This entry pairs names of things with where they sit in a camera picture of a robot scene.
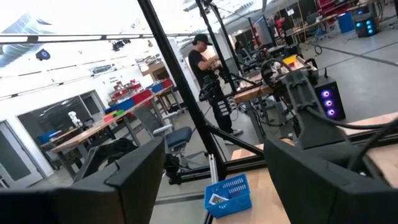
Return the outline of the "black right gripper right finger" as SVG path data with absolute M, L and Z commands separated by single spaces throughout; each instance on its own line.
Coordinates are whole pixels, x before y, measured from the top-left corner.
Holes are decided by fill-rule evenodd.
M 395 188 L 278 139 L 264 158 L 291 223 L 397 223 Z

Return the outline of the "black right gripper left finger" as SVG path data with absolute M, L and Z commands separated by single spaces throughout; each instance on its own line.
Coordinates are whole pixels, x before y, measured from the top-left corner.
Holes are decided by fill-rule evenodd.
M 149 223 L 164 161 L 161 137 L 94 147 L 68 187 L 2 190 L 1 223 Z

